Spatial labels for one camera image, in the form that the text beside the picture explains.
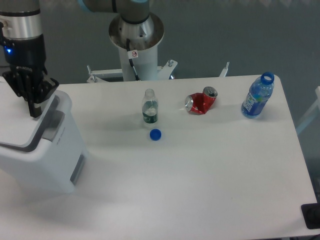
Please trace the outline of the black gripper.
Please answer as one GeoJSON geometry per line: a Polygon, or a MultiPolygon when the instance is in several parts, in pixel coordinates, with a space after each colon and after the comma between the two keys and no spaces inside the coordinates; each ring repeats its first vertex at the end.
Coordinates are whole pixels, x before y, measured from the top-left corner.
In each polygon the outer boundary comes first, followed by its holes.
{"type": "Polygon", "coordinates": [[[37,67],[42,72],[40,81],[25,72],[5,71],[2,76],[18,97],[28,103],[30,116],[42,114],[41,104],[48,100],[58,88],[59,82],[49,77],[45,67],[46,49],[44,35],[34,38],[9,39],[2,36],[4,57],[8,64],[19,67],[37,67]]]}

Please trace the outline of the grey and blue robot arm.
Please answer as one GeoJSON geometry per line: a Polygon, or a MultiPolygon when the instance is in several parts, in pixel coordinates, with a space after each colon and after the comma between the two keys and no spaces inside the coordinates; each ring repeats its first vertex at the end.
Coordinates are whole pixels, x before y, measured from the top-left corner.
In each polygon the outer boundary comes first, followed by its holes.
{"type": "Polygon", "coordinates": [[[120,67],[110,42],[115,18],[139,27],[150,20],[147,0],[3,0],[0,46],[8,69],[1,76],[38,118],[60,84],[85,83],[85,66],[120,67]]]}

